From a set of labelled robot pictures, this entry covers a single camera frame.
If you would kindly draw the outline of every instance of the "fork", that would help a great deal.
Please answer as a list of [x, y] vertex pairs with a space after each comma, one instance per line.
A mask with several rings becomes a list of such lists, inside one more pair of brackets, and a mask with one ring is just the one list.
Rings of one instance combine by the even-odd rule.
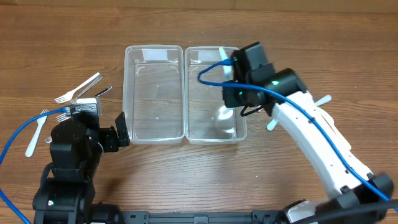
[[[219, 47], [218, 52], [220, 53], [221, 60], [228, 59], [228, 56], [226, 54], [224, 47]], [[232, 68], [230, 66], [223, 66], [223, 70], [224, 70], [225, 80], [228, 81], [230, 79], [229, 76], [231, 76], [231, 73], [232, 73]]]
[[[43, 110], [41, 112], [41, 114], [44, 114], [44, 113], [47, 113], [47, 112], [49, 112], [49, 111], [48, 110]], [[30, 143], [29, 143], [29, 145], [28, 145], [28, 147], [26, 149], [26, 152], [25, 152], [25, 156], [26, 157], [30, 157], [30, 156], [33, 155], [33, 152], [35, 151], [37, 140], [38, 140], [38, 138], [40, 136], [40, 132], [41, 132], [41, 130], [43, 128], [43, 125], [44, 125], [46, 119], [47, 119], [47, 116], [44, 116], [44, 117], [41, 117], [41, 118], [37, 119], [37, 129], [36, 129], [35, 134], [32, 137], [32, 140], [30, 141]]]
[[83, 94], [85, 94], [91, 87], [97, 84], [102, 79], [102, 75], [98, 75], [75, 99], [69, 101], [70, 104], [75, 105], [77, 99], [79, 99]]
[[97, 72], [95, 75], [93, 75], [92, 77], [89, 77], [89, 79], [87, 79], [86, 81], [84, 81], [82, 84], [80, 84], [78, 87], [76, 87], [74, 90], [70, 90], [69, 92], [67, 92], [66, 94], [55, 98], [54, 101], [56, 103], [64, 103], [67, 101], [70, 101], [73, 98], [73, 94], [76, 93], [76, 91], [78, 91], [80, 88], [82, 88], [83, 86], [87, 85], [87, 83], [93, 81], [98, 75], [100, 75], [99, 72]]
[[62, 121], [66, 121], [67, 119], [71, 118], [71, 116], [67, 116], [67, 114], [62, 113], [58, 116], [55, 117], [58, 123], [61, 123]]

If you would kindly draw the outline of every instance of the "metal fork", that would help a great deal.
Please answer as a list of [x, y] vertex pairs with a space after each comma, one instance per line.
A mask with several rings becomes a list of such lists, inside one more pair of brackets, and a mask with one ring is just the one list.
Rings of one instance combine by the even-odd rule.
[[[48, 110], [43, 110], [41, 112], [41, 114], [44, 114], [44, 113], [47, 113], [47, 112], [49, 112], [49, 111]], [[37, 144], [37, 140], [38, 140], [38, 138], [40, 136], [40, 132], [41, 132], [41, 130], [43, 128], [43, 125], [44, 125], [46, 119], [47, 119], [47, 116], [44, 116], [44, 117], [41, 117], [41, 118], [37, 119], [37, 129], [36, 129], [35, 134], [32, 137], [32, 140], [30, 141], [30, 143], [29, 143], [29, 145], [28, 145], [28, 147], [26, 149], [26, 152], [25, 152], [25, 156], [26, 157], [30, 157], [30, 156], [33, 155], [33, 152], [35, 151], [35, 147], [36, 147], [36, 144]]]
[[74, 90], [70, 90], [69, 92], [67, 92], [66, 94], [55, 98], [55, 102], [56, 103], [64, 103], [67, 101], [70, 101], [73, 98], [73, 94], [76, 93], [76, 91], [78, 91], [80, 88], [82, 88], [83, 86], [87, 85], [89, 82], [93, 81], [98, 75], [100, 75], [100, 73], [96, 73], [95, 75], [93, 75], [92, 77], [89, 77], [89, 79], [87, 79], [86, 81], [84, 81], [82, 84], [80, 84], [78, 87], [76, 87]]

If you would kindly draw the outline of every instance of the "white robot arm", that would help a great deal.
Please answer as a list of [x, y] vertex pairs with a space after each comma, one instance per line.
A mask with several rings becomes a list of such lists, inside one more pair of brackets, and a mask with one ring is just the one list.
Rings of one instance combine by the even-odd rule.
[[[372, 174], [370, 169], [351, 153], [350, 144], [336, 129], [333, 118], [315, 105], [312, 95], [309, 92], [298, 91], [287, 98], [314, 117], [348, 164], [363, 179], [369, 180], [368, 174]], [[321, 132], [301, 112], [288, 103], [276, 103], [272, 110], [272, 117], [278, 119], [282, 127], [297, 141], [316, 170], [329, 198], [341, 195], [343, 187], [354, 189], [361, 185], [361, 182], [346, 170]]]

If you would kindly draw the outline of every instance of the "fork handle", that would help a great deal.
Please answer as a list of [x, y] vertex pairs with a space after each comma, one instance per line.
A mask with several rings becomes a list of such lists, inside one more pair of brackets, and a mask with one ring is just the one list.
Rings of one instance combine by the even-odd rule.
[[37, 125], [36, 132], [33, 135], [32, 140], [30, 140], [30, 143], [29, 143], [29, 145], [28, 145], [28, 147], [26, 149], [26, 152], [25, 152], [25, 156], [26, 157], [30, 157], [30, 156], [33, 155], [33, 152], [35, 151], [37, 140], [38, 140], [38, 138], [40, 136], [40, 132], [41, 132], [42, 128], [43, 128], [43, 124], [38, 124]]
[[79, 99], [83, 94], [85, 94], [91, 87], [97, 84], [101, 79], [102, 75], [97, 76], [79, 95], [76, 96], [75, 100]]
[[89, 77], [86, 81], [84, 81], [82, 84], [80, 84], [78, 87], [76, 87], [73, 91], [78, 91], [81, 87], [87, 85], [87, 83], [93, 81], [98, 75], [100, 75], [99, 72], [95, 73], [92, 77]]
[[278, 124], [278, 120], [277, 119], [273, 119], [268, 125], [267, 125], [267, 130], [268, 131], [272, 131], [274, 130], [275, 126]]
[[331, 96], [330, 95], [326, 95], [322, 98], [320, 98], [318, 101], [315, 102], [315, 106], [321, 106], [324, 105], [325, 103], [331, 101]]

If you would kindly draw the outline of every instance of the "plastic container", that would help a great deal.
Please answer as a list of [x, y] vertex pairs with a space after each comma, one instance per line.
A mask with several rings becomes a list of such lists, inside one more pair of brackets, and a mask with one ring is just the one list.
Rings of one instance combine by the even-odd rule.
[[133, 144], [175, 144], [185, 133], [183, 53], [174, 45], [126, 49], [123, 111]]
[[[230, 56], [234, 47], [224, 48]], [[198, 82], [198, 73], [221, 60], [219, 47], [189, 47], [185, 51], [185, 136], [191, 144], [231, 144], [246, 138], [246, 118], [241, 108], [226, 108], [222, 88]], [[211, 82], [232, 79], [223, 66], [215, 67], [201, 77]]]

